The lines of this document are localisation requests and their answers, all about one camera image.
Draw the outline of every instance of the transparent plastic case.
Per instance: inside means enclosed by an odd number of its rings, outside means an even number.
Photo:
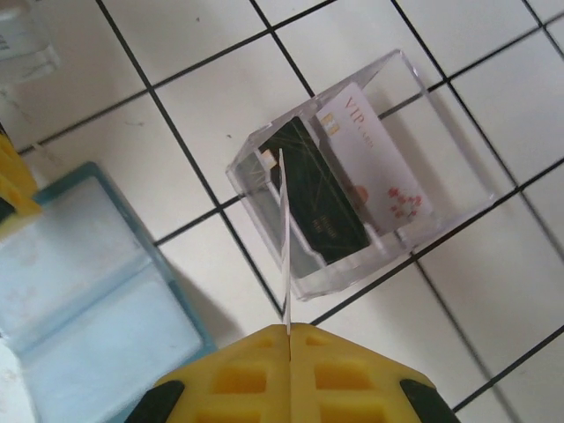
[[[386,86],[390,80],[395,82],[393,86],[401,88],[390,92]],[[280,200],[278,193],[272,189],[270,176],[264,170],[258,147],[295,116],[299,116],[316,135],[325,136],[318,132],[323,131],[323,128],[315,114],[352,82],[362,88],[379,115],[420,187],[429,197],[433,211],[382,236],[369,223],[365,223],[370,245],[331,264],[325,263],[321,255],[309,247],[295,221],[292,221],[292,289],[301,300],[341,291],[369,277],[387,263],[484,210],[498,197],[494,184],[483,171],[471,147],[459,135],[456,125],[429,94],[405,54],[401,50],[394,50],[252,133],[227,167],[230,182],[241,196],[244,207],[278,264],[281,263],[282,241]],[[425,130],[410,132],[401,122],[392,118],[392,111],[407,99],[425,103],[423,108],[419,106],[418,119],[423,120],[423,128],[433,127],[434,133],[444,132],[441,137],[444,145],[427,139]],[[320,150],[325,158],[330,154],[321,146]],[[453,159],[456,160],[456,175],[442,174],[442,161]],[[479,187],[478,192],[474,189],[476,186]],[[468,195],[460,196],[459,191],[465,189],[469,191]]]

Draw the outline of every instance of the yellow object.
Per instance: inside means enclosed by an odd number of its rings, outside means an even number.
[[[159,380],[184,385],[168,418],[131,421],[420,423],[405,380],[436,392],[421,373],[329,332],[293,324],[288,337],[272,325]]]
[[[0,134],[0,198],[11,205],[15,213],[0,221],[0,239],[20,228],[26,218],[41,211],[32,195],[37,184],[24,161],[11,146],[10,140]]]

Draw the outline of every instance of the white card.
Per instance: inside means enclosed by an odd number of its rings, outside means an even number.
[[[428,197],[356,83],[316,116],[346,174],[352,200],[366,210],[379,235],[432,213]]]

